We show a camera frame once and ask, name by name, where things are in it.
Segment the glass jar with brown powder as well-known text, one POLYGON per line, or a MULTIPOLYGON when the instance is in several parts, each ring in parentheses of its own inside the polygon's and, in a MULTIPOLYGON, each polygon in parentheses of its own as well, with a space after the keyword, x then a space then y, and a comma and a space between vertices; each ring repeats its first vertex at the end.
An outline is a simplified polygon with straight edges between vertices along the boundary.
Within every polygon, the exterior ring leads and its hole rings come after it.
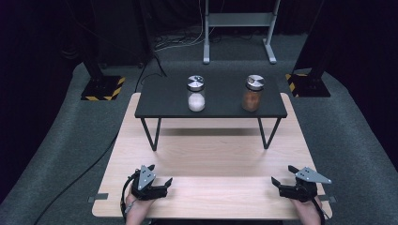
POLYGON ((248 112, 255 112, 260 106, 265 79, 256 74, 249 75, 245 81, 245 89, 241 106, 248 112))

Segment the glass jar with white powder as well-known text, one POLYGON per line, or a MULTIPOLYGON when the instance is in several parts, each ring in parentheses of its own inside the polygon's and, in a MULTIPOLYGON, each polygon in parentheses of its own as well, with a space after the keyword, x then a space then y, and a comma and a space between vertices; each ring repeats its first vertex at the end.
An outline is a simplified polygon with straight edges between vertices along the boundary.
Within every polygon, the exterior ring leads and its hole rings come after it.
POLYGON ((205 80, 200 75, 192 75, 187 81, 188 106, 193 112, 200 112, 206 106, 205 80))

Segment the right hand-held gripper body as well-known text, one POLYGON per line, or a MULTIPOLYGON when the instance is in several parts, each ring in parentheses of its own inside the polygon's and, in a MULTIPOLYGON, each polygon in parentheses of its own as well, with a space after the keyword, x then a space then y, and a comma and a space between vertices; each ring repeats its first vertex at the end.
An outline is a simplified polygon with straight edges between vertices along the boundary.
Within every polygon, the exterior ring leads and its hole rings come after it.
POLYGON ((332 183, 329 178, 309 167, 304 167, 299 172, 293 174, 295 175, 296 184, 294 186, 281 184, 279 194, 281 197, 298 200, 302 203, 311 201, 317 195, 317 183, 332 183))

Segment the person's right hand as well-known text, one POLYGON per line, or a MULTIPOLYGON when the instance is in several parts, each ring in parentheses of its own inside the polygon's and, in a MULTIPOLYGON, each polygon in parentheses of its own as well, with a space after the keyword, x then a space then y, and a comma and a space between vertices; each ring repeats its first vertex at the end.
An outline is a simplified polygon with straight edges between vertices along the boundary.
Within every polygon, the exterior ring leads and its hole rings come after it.
POLYGON ((290 202, 294 205, 303 225, 321 225, 321 217, 312 202, 300 202, 298 200, 290 200, 290 202))

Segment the black raised shelf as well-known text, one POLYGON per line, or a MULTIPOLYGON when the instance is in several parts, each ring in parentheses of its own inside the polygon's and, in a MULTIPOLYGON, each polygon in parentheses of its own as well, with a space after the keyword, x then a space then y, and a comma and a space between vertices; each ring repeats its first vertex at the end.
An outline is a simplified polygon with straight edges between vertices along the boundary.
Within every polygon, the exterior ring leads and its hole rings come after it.
POLYGON ((188 106, 187 81, 189 77, 164 78, 148 80, 141 92, 135 111, 135 117, 141 120, 145 134, 152 150, 158 147, 159 130, 151 133, 146 120, 156 118, 255 118, 258 122, 263 146, 268 148, 273 140, 272 135, 266 135, 262 120, 274 118, 275 124, 287 116, 286 108, 275 82, 269 76, 265 79, 260 106, 255 112, 248 112, 241 106, 248 76, 203 77, 205 80, 206 106, 200 112, 193 112, 188 106))

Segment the grey metal stand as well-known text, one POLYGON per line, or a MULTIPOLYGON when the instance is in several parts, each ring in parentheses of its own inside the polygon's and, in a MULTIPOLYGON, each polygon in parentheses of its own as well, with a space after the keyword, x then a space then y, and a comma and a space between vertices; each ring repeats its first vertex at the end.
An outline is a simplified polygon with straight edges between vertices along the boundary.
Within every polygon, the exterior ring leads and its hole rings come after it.
POLYGON ((267 27, 267 36, 263 39, 264 48, 266 50, 268 61, 274 65, 277 59, 270 45, 275 23, 277 21, 279 6, 281 0, 275 0, 273 10, 271 12, 255 12, 255 13, 211 13, 209 11, 209 0, 205 0, 204 14, 204 49, 203 63, 210 63, 210 45, 209 34, 210 29, 214 27, 267 27))

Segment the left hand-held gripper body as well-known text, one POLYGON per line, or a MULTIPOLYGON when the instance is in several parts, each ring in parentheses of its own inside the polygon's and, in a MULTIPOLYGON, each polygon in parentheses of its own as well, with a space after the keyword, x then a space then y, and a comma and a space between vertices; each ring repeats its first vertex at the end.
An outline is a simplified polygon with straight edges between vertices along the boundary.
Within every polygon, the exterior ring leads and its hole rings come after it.
POLYGON ((140 201, 156 200, 165 198, 168 194, 168 188, 163 186, 153 186, 156 174, 150 171, 146 165, 136 169, 131 176, 132 184, 130 193, 140 201))

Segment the person's left hand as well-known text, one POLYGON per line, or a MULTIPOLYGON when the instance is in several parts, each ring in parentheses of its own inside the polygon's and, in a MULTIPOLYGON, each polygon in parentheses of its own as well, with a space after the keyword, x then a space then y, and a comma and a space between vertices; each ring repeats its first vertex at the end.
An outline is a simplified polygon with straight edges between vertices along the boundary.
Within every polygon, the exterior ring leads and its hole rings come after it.
POLYGON ((155 201, 139 201, 132 194, 129 194, 125 202, 126 205, 130 205, 130 211, 126 214, 126 225, 142 225, 155 201))

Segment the black cabinet on casters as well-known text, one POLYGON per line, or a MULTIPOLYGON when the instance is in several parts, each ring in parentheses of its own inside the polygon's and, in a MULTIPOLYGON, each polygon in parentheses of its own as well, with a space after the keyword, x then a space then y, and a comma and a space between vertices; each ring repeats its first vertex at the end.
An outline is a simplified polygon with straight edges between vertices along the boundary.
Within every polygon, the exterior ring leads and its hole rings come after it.
POLYGON ((143 0, 93 0, 93 8, 99 64, 142 68, 153 54, 143 0))

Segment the black stand with striped base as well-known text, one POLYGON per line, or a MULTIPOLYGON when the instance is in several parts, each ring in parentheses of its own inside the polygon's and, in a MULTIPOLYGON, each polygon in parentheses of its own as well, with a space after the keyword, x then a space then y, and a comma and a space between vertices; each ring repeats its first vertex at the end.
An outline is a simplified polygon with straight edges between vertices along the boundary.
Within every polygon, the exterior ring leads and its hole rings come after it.
POLYGON ((81 100, 115 100, 125 81, 122 76, 105 76, 96 62, 84 61, 90 80, 81 94, 81 100))
POLYGON ((325 1, 320 0, 320 7, 299 53, 298 60, 292 71, 285 75, 289 89, 295 98, 330 97, 330 93, 321 79, 326 63, 329 61, 329 47, 318 30, 325 16, 323 9, 325 1))

